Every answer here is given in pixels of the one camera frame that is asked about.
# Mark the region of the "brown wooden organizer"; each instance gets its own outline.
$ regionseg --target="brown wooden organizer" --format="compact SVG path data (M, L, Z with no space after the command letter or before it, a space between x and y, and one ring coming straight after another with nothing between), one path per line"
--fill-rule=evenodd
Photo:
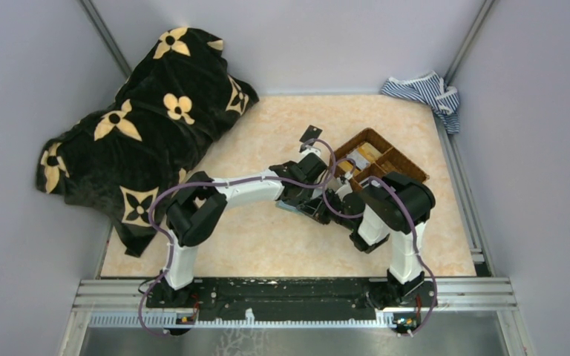
M362 132L355 135L355 137L348 140L348 142L343 144L340 148L335 150L336 159L340 160L341 158L346 157L366 142L371 144L379 153L381 153L381 156L371 162L362 171L357 170L355 172L353 178L350 179L350 186L354 191L361 190L360 182L364 181L366 178L370 176L383 177L393 171L405 174L419 182L425 182L429 179L429 176L418 165L407 158L403 153L401 153L401 151L392 146L372 128L364 129ZM344 173L344 169L340 166L335 170L336 177Z

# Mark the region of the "metal floor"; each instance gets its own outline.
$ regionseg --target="metal floor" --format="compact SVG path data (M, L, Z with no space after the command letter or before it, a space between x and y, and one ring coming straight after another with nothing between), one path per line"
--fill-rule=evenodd
M195 329L155 337L136 328L89 328L81 356L507 355L497 314L438 313L415 338L384 329Z

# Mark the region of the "marble pattern surface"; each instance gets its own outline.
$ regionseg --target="marble pattern surface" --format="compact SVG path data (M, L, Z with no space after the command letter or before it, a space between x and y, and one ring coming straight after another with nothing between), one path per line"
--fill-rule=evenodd
M475 269L429 107L381 95L270 96L251 109L200 165L211 177L238 177L297 159L298 139L314 125L334 148L371 127L420 166L436 207L425 230L423 258L441 276L474 276ZM328 153L323 151L327 162ZM320 225L261 202L227 211L200 245L202 277L384 276L391 245L371 254L355 249L348 231ZM165 264L166 239L154 238L141 258L124 255L113 231L102 276L154 276Z

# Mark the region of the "wire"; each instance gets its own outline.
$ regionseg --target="wire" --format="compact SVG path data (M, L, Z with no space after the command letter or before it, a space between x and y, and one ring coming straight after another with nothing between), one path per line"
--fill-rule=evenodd
M176 185L174 187L171 187L170 189L167 189L166 191L162 192L153 201L153 203L150 206L149 213L148 213L149 223L155 230L161 232L162 234L164 234L167 237L167 240L169 241L169 249L168 249L167 263L166 263L165 267L163 268L163 272L161 274L159 274L158 277L156 277L156 279L154 280L154 282L147 288L147 290L145 291L145 293L143 294L143 296L141 297L141 300L139 302L138 320L139 320L139 324L141 325L141 327L143 327L148 333L150 333L154 336L167 336L167 334L160 334L158 332L154 332L150 328L147 327L147 325L145 324L145 321L143 320L143 306L145 304L145 300L147 299L147 296L151 293L151 291L154 289L154 287L158 283L160 283L160 281L167 275L167 272L169 272L169 269L171 268L171 262L174 258L174 238L169 234L169 232L167 230L161 228L160 225L156 224L156 221L154 220L154 211L156 210L156 207L168 195L173 194L174 192L179 191L180 189L191 188L191 187L203 187L203 188L214 187L214 188L217 188L217 187L226 187L226 186L230 186L230 185L237 185L237 184L243 184L243 183L248 183L248 182L254 182L254 181L264 180L264 179L265 180L276 180L276 181L280 181L280 182L286 182L286 183L290 183L293 185L297 185L297 186L302 187L302 188L309 188L309 189L322 188L322 198L324 199L325 204L327 204L327 207L329 208L329 210L331 210L331 212L333 212L334 214L336 214L340 217L347 218L347 219L354 219L354 218L361 217L363 215L363 213L357 214L357 215L345 215L345 214L342 214L342 213L336 211L329 204L329 201L328 201L327 195L326 195L326 186L329 183L329 181L331 180L331 178L335 176L335 170L336 170L337 164L339 162L341 162L342 160L346 160L346 159L341 159L339 162L337 162L335 160L335 152L333 151L331 146L329 146L329 144L322 139L310 139L310 140L306 141L302 145L302 147L304 148L304 147L306 147L306 146L308 146L314 142L319 142L322 145L324 145L330 153L331 162L335 162L335 164L331 165L331 174L329 176L327 176L324 179L324 181L322 181L318 184L314 184L314 185L305 184L305 183L297 182L293 179L289 179L289 178L285 178L285 177L248 177L248 178L242 178L242 179L237 179L235 181L228 181L228 182L187 182L187 183L182 183L182 184ZM408 225L410 226L410 229L412 230L413 247L414 247L414 251L416 252L416 258L418 259L421 266L429 273L429 275L433 281L433 298L432 298L431 307L429 308L429 311L427 311L427 314L425 315L423 322L418 327L416 327L416 329L412 333L412 336L413 336L414 334L419 332L420 329L427 323L427 321L429 320L429 317L431 315L431 312L433 311L433 308L436 305L436 297L438 295L436 278L434 277L431 269L427 265L425 265L425 262L423 261L422 257L420 256L420 252L419 252L418 246L416 244L416 239L418 238L418 236L416 234L416 227L414 226L414 221L412 220L412 217L410 216L409 211L407 211L407 209L405 208L405 205L403 204L403 202L399 199L399 197L396 196L393 189L390 186L388 186L384 181L382 181L378 177L370 177L369 179L372 179L372 180L375 180L376 182L378 182L390 194L390 196L396 201L397 206L399 207L399 209L403 213L405 219L407 220Z
M422 308L421 295L417 294L416 295L416 320L421 319L421 308Z

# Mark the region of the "black blanket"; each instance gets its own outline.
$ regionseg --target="black blanket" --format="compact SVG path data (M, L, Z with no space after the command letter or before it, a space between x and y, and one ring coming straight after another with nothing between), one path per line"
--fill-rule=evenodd
M45 144L36 188L108 215L126 253L140 256L154 237L147 215L156 196L258 102L228 74L222 49L222 39L202 30L165 32L109 108ZM157 223L169 199L157 207Z

